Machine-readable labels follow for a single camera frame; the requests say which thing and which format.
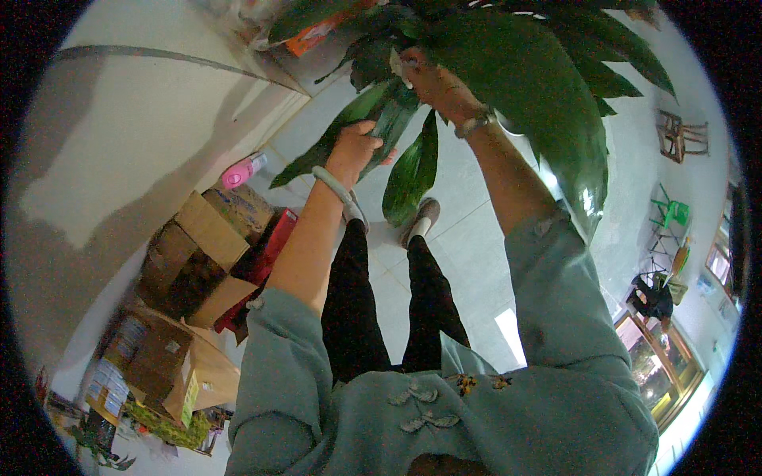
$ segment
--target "pink bottle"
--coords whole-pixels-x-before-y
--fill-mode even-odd
[[[246,182],[259,169],[267,164],[264,152],[255,152],[223,172],[223,186],[227,189],[236,188]]]

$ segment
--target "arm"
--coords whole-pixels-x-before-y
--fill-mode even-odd
[[[406,50],[401,58],[408,64],[405,76],[421,100],[456,126],[484,107],[455,75],[427,64],[419,50]],[[613,329],[592,257],[573,224],[557,210],[550,192],[500,126],[480,127],[467,140],[506,237],[527,363],[616,375],[618,382],[637,391],[629,376],[629,354]]]
[[[406,50],[402,53],[402,60],[416,64],[415,67],[405,67],[405,77],[413,84],[421,100],[438,110],[456,127],[476,117],[484,107],[455,75],[429,65],[420,50]],[[545,218],[553,214],[555,201],[550,192],[498,124],[476,129],[467,140],[479,161],[504,235],[527,218]]]
[[[348,190],[382,145],[365,136],[374,125],[363,121],[344,128],[325,166]],[[315,183],[273,266],[264,305],[249,312],[227,475],[285,471],[322,441],[332,382],[315,313],[320,315],[325,303],[343,208],[330,188]]]
[[[376,123],[362,121],[345,127],[325,168],[347,190],[356,184],[373,151],[383,141],[366,136]],[[315,182],[302,215],[273,266],[267,287],[288,292],[322,313],[328,291],[331,252],[344,204],[327,185]]]

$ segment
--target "hand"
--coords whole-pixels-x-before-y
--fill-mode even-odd
[[[440,66],[431,65],[426,55],[417,47],[403,51],[402,74],[413,84],[421,101],[461,127],[467,119],[473,119],[484,108],[468,86],[457,76]]]
[[[383,145],[383,140],[378,137],[366,135],[375,125],[375,121],[362,120],[343,128],[328,157],[325,170],[331,172],[347,190],[351,190],[360,179],[360,172],[368,165],[373,151]]]

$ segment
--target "brown cardboard box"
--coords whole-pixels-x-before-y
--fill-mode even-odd
[[[174,220],[226,273],[249,249],[243,236],[197,192],[188,197]]]
[[[231,190],[213,187],[203,198],[251,245],[259,241],[274,214],[273,207],[246,185]]]
[[[193,192],[152,242],[138,295],[176,321],[211,327],[257,289],[228,274],[248,249],[246,240]]]
[[[221,351],[208,329],[190,327],[194,340],[190,345],[189,364],[175,377],[175,384],[163,405],[172,417],[181,421],[184,407],[193,402],[185,412],[201,410],[214,405],[234,402],[238,394],[241,371]]]
[[[235,401],[241,371],[213,344],[211,331],[145,305],[122,313],[104,358],[121,371],[137,401],[185,426],[193,411]]]
[[[128,385],[164,400],[174,386],[194,333],[145,306],[122,310],[123,321],[104,352]]]

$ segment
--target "white sock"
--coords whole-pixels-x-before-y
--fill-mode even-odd
[[[413,229],[410,231],[410,236],[408,236],[408,244],[410,244],[410,240],[412,240],[412,238],[416,235],[426,236],[429,228],[431,228],[431,219],[429,217],[425,216],[418,220],[418,222],[413,225]]]

